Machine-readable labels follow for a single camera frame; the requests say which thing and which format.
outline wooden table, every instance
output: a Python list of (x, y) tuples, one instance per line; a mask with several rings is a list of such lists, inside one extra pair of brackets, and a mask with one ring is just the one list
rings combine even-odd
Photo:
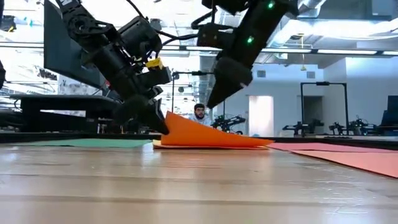
[(280, 151), (0, 147), (1, 223), (398, 223), (398, 181)]

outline red mat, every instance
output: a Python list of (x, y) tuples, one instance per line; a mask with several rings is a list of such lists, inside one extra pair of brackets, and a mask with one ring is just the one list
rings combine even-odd
[(339, 146), (324, 143), (272, 143), (267, 147), (283, 151), (326, 151), (326, 152), (379, 152), (397, 153), (398, 151), (387, 149), (375, 149), (353, 146)]
[(398, 178), (398, 153), (292, 151), (350, 167)]

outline green led light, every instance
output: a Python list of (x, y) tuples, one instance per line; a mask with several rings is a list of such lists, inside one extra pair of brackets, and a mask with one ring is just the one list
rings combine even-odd
[(272, 1), (268, 3), (268, 9), (272, 9), (275, 6), (275, 3)]
[(254, 41), (254, 38), (253, 37), (249, 37), (248, 38), (248, 40), (246, 41), (248, 44), (251, 44), (251, 43), (253, 43), (253, 41)]

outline green mat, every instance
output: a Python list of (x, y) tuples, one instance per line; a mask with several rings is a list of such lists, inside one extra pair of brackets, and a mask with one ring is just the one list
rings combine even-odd
[(152, 142), (151, 140), (130, 139), (70, 139), (15, 143), (17, 146), (74, 146), (74, 147), (122, 147), (132, 148)]

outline wooden surface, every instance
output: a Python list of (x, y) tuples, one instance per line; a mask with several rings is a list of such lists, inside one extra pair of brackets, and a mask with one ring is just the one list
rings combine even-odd
[(398, 181), (280, 151), (0, 147), (1, 223), (398, 223)]

